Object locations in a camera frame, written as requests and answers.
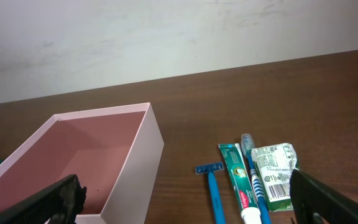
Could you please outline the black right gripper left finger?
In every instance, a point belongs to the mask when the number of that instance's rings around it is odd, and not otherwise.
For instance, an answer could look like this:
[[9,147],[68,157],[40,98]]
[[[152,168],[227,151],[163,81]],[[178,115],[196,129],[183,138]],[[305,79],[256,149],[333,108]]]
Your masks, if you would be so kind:
[[0,213],[0,224],[75,224],[87,188],[70,174]]

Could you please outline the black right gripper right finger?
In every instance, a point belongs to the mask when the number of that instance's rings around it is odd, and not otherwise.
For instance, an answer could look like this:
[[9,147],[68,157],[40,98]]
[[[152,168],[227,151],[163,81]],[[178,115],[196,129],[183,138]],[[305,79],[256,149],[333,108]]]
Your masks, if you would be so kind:
[[307,173],[295,169],[290,179],[293,223],[358,224],[358,203]]

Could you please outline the blue disposable razor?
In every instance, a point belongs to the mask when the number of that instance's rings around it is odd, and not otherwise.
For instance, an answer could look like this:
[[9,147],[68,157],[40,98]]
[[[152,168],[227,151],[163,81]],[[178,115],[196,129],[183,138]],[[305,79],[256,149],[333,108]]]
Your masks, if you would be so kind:
[[224,216],[224,209],[220,198],[218,182],[216,180],[215,172],[224,170],[224,164],[222,162],[215,162],[210,164],[204,164],[195,167],[195,174],[206,174],[209,185],[209,192],[211,196],[211,202],[213,206],[214,219],[216,224],[225,224],[226,219]]

